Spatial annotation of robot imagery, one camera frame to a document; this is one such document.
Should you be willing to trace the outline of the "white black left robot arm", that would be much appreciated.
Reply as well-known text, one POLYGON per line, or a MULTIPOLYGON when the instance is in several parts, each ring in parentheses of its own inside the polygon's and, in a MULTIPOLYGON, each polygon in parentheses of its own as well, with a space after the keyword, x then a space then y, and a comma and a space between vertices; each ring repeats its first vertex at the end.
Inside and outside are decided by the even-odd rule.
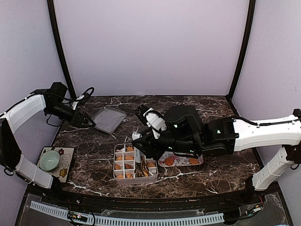
POLYGON ((48 198, 56 205, 66 202, 66 194, 60 190, 60 181, 41 170, 26 159, 26 153, 41 147, 47 141, 47 129, 42 124, 42 116, 56 116, 68 121, 76 128, 93 128, 94 121, 76 105, 83 105, 90 99, 94 88, 88 88, 78 99, 66 98, 67 87, 54 82, 48 89, 37 89, 14 104, 0 115, 0 164, 8 176, 17 175, 25 182, 49 189, 48 198))

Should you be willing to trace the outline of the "silver metal tongs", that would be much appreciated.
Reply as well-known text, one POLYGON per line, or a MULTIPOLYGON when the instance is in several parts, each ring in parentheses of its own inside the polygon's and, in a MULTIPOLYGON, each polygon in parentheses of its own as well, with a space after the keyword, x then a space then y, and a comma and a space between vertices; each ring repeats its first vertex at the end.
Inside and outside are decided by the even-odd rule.
POLYGON ((149 176, 149 170, 142 152, 133 146, 135 153, 135 178, 144 178, 149 176))

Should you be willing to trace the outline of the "silver divided cookie tin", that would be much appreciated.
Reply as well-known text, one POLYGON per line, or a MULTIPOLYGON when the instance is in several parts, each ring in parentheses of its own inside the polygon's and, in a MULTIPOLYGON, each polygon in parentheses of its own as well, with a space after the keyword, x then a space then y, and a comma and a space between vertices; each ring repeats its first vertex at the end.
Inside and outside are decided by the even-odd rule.
POLYGON ((117 144, 113 178, 119 185, 154 183, 158 178, 158 166, 155 160, 147 158, 131 144, 117 144))

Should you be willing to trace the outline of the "brown flower cookie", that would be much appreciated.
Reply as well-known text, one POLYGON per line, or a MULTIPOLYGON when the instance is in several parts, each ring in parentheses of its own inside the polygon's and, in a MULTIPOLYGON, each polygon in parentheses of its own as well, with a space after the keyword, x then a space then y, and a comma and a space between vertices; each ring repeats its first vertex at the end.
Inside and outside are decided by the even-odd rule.
POLYGON ((125 168, 126 168, 126 169, 133 169, 133 166, 130 165, 130 164, 125 164, 125 168))

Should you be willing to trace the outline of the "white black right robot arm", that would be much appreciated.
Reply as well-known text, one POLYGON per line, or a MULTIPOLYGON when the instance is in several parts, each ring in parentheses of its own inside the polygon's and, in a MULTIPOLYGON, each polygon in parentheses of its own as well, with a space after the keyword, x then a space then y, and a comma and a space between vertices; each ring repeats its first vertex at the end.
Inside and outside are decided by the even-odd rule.
POLYGON ((135 148, 154 160, 166 152, 180 157, 223 156, 245 149, 279 145, 275 156, 246 182, 240 200, 250 204, 259 191, 266 190, 286 170, 301 162, 301 111, 278 119, 250 121, 234 115, 203 123, 196 108, 176 105, 164 114, 141 105, 136 116, 147 126, 145 134, 134 139, 135 148))

